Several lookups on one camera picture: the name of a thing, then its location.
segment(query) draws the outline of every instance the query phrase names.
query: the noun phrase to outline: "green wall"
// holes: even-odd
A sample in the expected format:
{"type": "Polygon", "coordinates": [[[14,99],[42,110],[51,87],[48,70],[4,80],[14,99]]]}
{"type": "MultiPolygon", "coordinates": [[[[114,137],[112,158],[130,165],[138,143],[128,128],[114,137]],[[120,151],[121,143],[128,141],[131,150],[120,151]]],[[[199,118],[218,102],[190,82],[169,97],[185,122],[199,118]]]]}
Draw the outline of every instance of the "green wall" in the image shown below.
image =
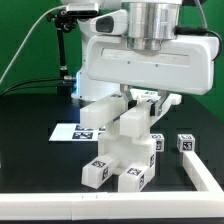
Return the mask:
{"type": "MultiPolygon", "coordinates": [[[[60,0],[7,0],[0,1],[0,74],[23,41],[33,23],[45,11],[61,5],[60,0]]],[[[208,0],[203,5],[209,29],[224,37],[223,0],[208,0]]],[[[200,26],[197,10],[185,7],[181,10],[180,24],[200,26]]],[[[65,34],[67,61],[70,72],[76,72],[81,65],[80,32],[65,34]]],[[[213,89],[205,96],[195,96],[205,107],[224,121],[224,54],[215,62],[213,89]]],[[[53,23],[43,20],[32,34],[22,54],[8,73],[0,91],[14,83],[33,78],[56,77],[59,75],[59,60],[56,30],[53,23]]]]}

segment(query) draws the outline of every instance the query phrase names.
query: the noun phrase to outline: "cable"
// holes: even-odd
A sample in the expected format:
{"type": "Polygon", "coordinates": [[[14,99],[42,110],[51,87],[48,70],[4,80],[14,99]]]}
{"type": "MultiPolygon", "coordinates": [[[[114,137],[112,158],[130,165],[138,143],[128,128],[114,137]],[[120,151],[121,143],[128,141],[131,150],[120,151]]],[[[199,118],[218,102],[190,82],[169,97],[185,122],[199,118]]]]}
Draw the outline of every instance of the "cable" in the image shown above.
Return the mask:
{"type": "Polygon", "coordinates": [[[28,80],[28,81],[24,81],[18,84],[15,84],[9,88],[7,88],[6,90],[4,90],[4,92],[7,92],[11,89],[15,89],[19,86],[23,86],[23,85],[27,85],[27,84],[31,84],[31,83],[37,83],[37,82],[54,82],[54,81],[60,81],[60,80],[64,80],[64,78],[59,77],[59,78],[45,78],[45,79],[33,79],[33,80],[28,80]]]}
{"type": "Polygon", "coordinates": [[[21,50],[23,49],[23,47],[25,46],[27,40],[29,39],[30,35],[32,34],[32,32],[34,31],[34,29],[36,28],[36,26],[39,24],[39,22],[50,12],[55,11],[55,10],[59,10],[59,9],[64,9],[65,6],[59,6],[59,7],[55,7],[52,8],[50,10],[48,10],[47,12],[45,12],[32,26],[32,28],[30,29],[30,31],[28,32],[28,34],[26,35],[25,39],[23,40],[22,44],[20,45],[18,51],[16,52],[16,54],[14,55],[14,57],[12,58],[11,62],[9,63],[8,67],[6,68],[5,72],[3,73],[1,79],[0,79],[0,85],[2,84],[3,80],[5,79],[6,75],[8,74],[8,71],[10,70],[10,68],[12,67],[13,63],[15,62],[15,60],[17,59],[18,55],[20,54],[21,50]]]}
{"type": "Polygon", "coordinates": [[[11,91],[13,89],[16,89],[20,86],[23,85],[28,85],[28,84],[32,84],[32,83],[37,83],[37,82],[55,82],[55,81],[65,81],[65,82],[72,82],[74,83],[76,81],[75,77],[71,77],[71,76],[64,76],[64,77],[56,77],[56,78],[44,78],[44,79],[32,79],[32,80],[28,80],[28,81],[24,81],[18,84],[15,84],[13,86],[10,86],[9,88],[7,88],[6,90],[3,91],[1,95],[4,96],[5,93],[7,93],[8,91],[11,91]]]}
{"type": "Polygon", "coordinates": [[[0,94],[0,98],[2,98],[3,96],[5,96],[6,94],[8,94],[12,91],[24,90],[24,89],[37,89],[37,88],[57,88],[57,86],[56,85],[54,85],[54,86],[27,86],[27,87],[14,88],[14,89],[10,89],[8,91],[4,91],[2,94],[0,94]]]}
{"type": "Polygon", "coordinates": [[[202,6],[201,6],[201,3],[199,0],[194,0],[194,3],[198,9],[198,12],[200,14],[200,17],[201,17],[201,20],[202,20],[202,27],[207,29],[208,28],[208,24],[207,24],[207,20],[206,20],[206,17],[205,17],[205,13],[202,9],[202,6]]]}

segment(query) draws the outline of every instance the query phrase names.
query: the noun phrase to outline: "white robot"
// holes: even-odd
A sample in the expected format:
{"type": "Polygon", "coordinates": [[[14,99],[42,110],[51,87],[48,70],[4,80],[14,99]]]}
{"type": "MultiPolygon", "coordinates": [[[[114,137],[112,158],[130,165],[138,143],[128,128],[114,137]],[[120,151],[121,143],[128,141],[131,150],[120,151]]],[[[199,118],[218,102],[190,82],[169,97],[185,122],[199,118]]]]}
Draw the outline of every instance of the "white robot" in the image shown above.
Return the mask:
{"type": "Polygon", "coordinates": [[[106,126],[98,157],[83,168],[82,184],[97,189],[116,174],[119,192],[141,191],[155,175],[156,141],[150,127],[181,102],[169,91],[202,95],[211,89],[218,40],[177,36],[181,5],[182,0],[74,0],[67,5],[67,14],[118,9],[79,21],[83,67],[76,97],[97,100],[81,109],[80,123],[92,129],[106,126]]]}
{"type": "Polygon", "coordinates": [[[169,91],[204,94],[211,88],[218,40],[175,35],[182,0],[63,2],[72,3],[59,7],[65,13],[97,15],[79,22],[83,67],[74,97],[97,100],[81,110],[81,123],[94,129],[106,124],[106,132],[99,156],[83,168],[82,183],[98,188],[117,174],[119,191],[135,193],[1,194],[0,220],[223,218],[223,190],[194,152],[183,153],[183,167],[197,191],[136,193],[155,172],[150,127],[181,100],[169,91]],[[118,11],[100,16],[100,8],[118,11]]]}

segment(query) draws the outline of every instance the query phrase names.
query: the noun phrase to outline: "black surface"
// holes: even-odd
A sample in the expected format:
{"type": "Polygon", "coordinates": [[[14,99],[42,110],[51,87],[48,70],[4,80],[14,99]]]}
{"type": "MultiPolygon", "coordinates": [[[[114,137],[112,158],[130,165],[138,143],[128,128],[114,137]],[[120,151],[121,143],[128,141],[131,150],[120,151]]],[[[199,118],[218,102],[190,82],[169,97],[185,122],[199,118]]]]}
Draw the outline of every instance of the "black surface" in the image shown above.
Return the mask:
{"type": "MultiPolygon", "coordinates": [[[[82,167],[97,156],[96,142],[48,141],[57,123],[71,122],[79,122],[79,108],[70,97],[9,95],[1,98],[0,193],[116,192],[116,176],[98,190],[80,184],[82,167]]],[[[143,191],[195,190],[182,168],[182,156],[176,148],[177,134],[181,133],[194,135],[196,153],[224,188],[224,123],[196,100],[185,96],[181,105],[173,106],[151,132],[164,135],[165,152],[157,153],[156,176],[143,191]]],[[[74,223],[224,223],[224,220],[99,220],[74,223]]]]}

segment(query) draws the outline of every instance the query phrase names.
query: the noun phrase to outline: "white block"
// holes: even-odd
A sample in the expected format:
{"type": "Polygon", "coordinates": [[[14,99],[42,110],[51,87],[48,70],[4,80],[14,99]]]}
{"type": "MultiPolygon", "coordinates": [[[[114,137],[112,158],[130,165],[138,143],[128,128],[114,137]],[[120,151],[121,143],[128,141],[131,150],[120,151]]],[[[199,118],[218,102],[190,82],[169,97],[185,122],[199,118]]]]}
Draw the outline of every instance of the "white block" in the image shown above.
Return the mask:
{"type": "Polygon", "coordinates": [[[165,138],[163,134],[150,134],[150,137],[156,140],[156,152],[164,152],[165,138]]]}
{"type": "Polygon", "coordinates": [[[184,152],[183,167],[198,191],[223,193],[222,188],[195,152],[184,152]]]}
{"type": "Polygon", "coordinates": [[[120,134],[132,138],[142,136],[150,126],[151,103],[143,102],[120,117],[120,134]]]}
{"type": "Polygon", "coordinates": [[[98,156],[82,169],[82,184],[98,189],[117,167],[118,160],[111,155],[98,156]]]}
{"type": "Polygon", "coordinates": [[[180,152],[194,151],[195,150],[195,138],[191,134],[178,134],[177,136],[177,148],[180,152]]]}
{"type": "Polygon", "coordinates": [[[131,164],[120,176],[118,192],[139,192],[147,184],[145,173],[148,166],[131,164]]]}
{"type": "Polygon", "coordinates": [[[125,112],[127,103],[116,92],[80,110],[80,124],[84,128],[98,129],[125,112]]]}

